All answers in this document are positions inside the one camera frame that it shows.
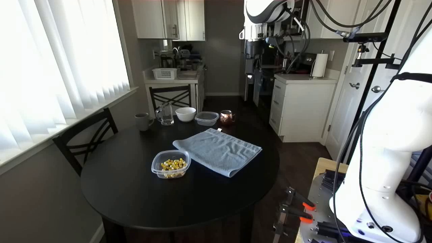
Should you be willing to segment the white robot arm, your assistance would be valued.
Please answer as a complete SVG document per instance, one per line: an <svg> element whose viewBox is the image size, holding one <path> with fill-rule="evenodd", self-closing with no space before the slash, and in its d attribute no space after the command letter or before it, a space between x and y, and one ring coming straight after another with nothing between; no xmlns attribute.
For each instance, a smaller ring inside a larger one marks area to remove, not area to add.
<svg viewBox="0 0 432 243"><path fill-rule="evenodd" d="M389 85L354 126L354 150L330 208L348 232L370 243L421 243L415 211L397 189L415 151L432 145L431 8L412 15L417 26Z"/></svg>

